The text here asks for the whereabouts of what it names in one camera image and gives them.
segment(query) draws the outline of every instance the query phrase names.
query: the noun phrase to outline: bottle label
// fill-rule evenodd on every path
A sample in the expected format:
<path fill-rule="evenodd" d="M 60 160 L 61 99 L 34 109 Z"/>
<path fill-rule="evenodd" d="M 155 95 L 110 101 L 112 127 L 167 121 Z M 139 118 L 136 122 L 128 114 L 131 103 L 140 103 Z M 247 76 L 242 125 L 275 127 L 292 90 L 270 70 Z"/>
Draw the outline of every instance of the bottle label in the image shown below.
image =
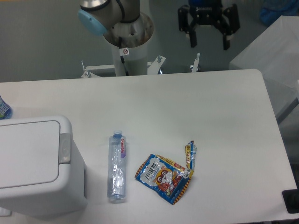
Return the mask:
<path fill-rule="evenodd" d="M 125 138 L 121 138 L 121 158 L 126 157 L 126 141 Z"/>
<path fill-rule="evenodd" d="M 2 98 L 0 97 L 0 119 L 5 117 L 6 112 L 9 110 L 9 106 L 4 103 Z"/>

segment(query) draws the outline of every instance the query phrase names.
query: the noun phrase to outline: gray wall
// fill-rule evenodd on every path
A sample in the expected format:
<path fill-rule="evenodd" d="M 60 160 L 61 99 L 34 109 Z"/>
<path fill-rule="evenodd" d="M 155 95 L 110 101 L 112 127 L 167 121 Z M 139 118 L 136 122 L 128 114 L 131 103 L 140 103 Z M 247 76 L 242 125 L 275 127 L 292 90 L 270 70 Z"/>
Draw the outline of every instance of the gray wall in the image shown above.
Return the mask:
<path fill-rule="evenodd" d="M 0 82 L 79 78 L 81 60 L 86 66 L 112 64 L 103 37 L 90 34 L 77 18 L 78 0 L 27 0 L 0 2 Z M 198 45 L 190 48 L 178 30 L 177 9 L 187 0 L 141 0 L 155 33 L 149 60 L 167 58 L 166 73 L 188 72 L 197 52 L 203 71 L 227 70 L 228 63 L 266 27 L 258 12 L 262 0 L 223 0 L 237 3 L 241 28 L 229 50 L 222 49 L 222 35 L 214 27 L 196 29 Z"/>

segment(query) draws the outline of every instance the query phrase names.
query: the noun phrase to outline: blue packaging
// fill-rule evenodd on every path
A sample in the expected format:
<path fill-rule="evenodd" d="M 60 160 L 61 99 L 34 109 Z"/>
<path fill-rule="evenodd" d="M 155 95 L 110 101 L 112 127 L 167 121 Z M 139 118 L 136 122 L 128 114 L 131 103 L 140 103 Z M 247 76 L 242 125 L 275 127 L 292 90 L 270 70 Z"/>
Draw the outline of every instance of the blue packaging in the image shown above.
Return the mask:
<path fill-rule="evenodd" d="M 0 120 L 10 119 L 13 114 L 11 107 L 0 96 Z"/>
<path fill-rule="evenodd" d="M 175 204 L 186 191 L 193 172 L 170 159 L 151 154 L 139 167 L 135 178 L 170 204 Z"/>
<path fill-rule="evenodd" d="M 194 170 L 196 151 L 197 148 L 194 144 L 194 141 L 190 141 L 188 145 L 185 146 L 187 169 Z"/>

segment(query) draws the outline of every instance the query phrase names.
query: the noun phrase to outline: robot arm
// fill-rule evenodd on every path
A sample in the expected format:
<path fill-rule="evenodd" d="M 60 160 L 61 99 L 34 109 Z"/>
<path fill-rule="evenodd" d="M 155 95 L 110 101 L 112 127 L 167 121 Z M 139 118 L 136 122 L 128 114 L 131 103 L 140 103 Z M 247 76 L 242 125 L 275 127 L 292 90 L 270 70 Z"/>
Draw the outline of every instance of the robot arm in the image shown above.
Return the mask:
<path fill-rule="evenodd" d="M 132 23 L 140 16 L 139 0 L 81 0 L 78 17 L 93 34 L 102 35 L 116 23 Z"/>

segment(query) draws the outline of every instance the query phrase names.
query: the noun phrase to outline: white table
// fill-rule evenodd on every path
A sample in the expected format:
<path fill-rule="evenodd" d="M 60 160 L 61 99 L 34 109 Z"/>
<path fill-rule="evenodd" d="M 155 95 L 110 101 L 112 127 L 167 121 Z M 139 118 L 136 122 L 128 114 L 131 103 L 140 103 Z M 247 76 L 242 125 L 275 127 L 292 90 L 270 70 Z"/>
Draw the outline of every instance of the white table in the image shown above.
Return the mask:
<path fill-rule="evenodd" d="M 14 213 L 0 223 L 228 224 L 298 218 L 281 192 L 296 188 L 263 77 L 257 70 L 0 83 L 13 118 L 62 114 L 88 166 L 83 211 L 42 220 Z M 128 141 L 127 202 L 108 203 L 108 137 Z M 185 165 L 188 190 L 171 205 L 134 179 L 150 153 Z"/>

